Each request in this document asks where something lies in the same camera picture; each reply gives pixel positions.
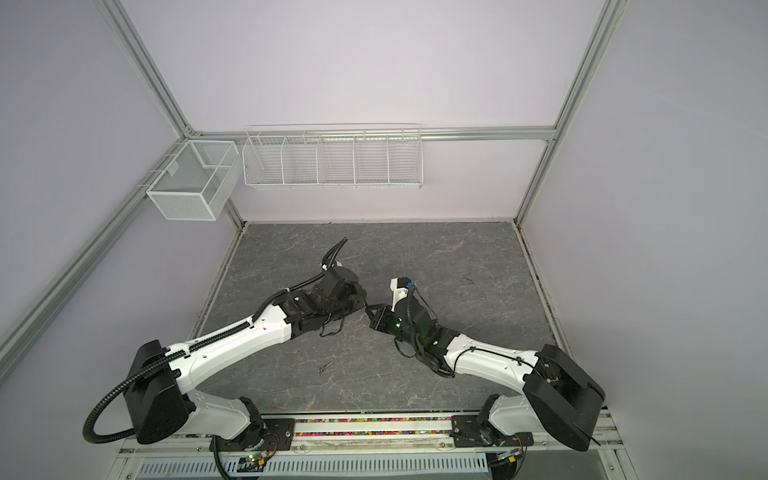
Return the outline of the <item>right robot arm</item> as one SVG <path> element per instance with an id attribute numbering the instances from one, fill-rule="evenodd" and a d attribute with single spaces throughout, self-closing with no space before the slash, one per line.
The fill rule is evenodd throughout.
<path id="1" fill-rule="evenodd" d="M 439 376 L 471 375 L 515 393 L 488 397 L 477 417 L 486 431 L 511 437 L 543 429 L 581 452 L 595 442 L 605 391 L 564 350 L 553 344 L 538 351 L 510 349 L 475 340 L 440 325 L 409 279 L 395 279 L 391 290 L 391 305 L 365 307 L 370 328 L 412 347 L 412 357 Z"/>

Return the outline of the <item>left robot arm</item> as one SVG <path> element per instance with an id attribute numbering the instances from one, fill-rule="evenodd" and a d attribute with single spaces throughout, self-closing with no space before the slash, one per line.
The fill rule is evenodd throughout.
<path id="1" fill-rule="evenodd" d="M 207 435 L 214 447 L 260 448 L 269 434 L 255 403 L 200 391 L 218 372 L 274 345 L 342 322 L 364 307 L 358 277 L 337 256 L 345 239 L 332 246 L 314 277 L 270 295 L 256 312 L 212 333 L 163 346 L 153 340 L 136 352 L 127 377 L 87 415 L 82 428 L 90 444 L 134 437 L 153 444 L 175 434 Z"/>

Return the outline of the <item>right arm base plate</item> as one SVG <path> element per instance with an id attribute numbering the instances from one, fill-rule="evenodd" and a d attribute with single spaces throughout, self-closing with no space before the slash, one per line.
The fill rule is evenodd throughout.
<path id="1" fill-rule="evenodd" d="M 534 444 L 530 432 L 506 435 L 489 421 L 481 421 L 477 415 L 453 415 L 450 421 L 449 435 L 459 448 L 530 447 Z"/>

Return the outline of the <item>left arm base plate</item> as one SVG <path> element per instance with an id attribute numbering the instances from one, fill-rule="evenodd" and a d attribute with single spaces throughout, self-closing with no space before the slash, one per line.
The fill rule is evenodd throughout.
<path id="1" fill-rule="evenodd" d="M 254 422 L 236 441 L 243 451 L 287 451 L 291 448 L 296 421 L 290 417 L 278 417 Z"/>

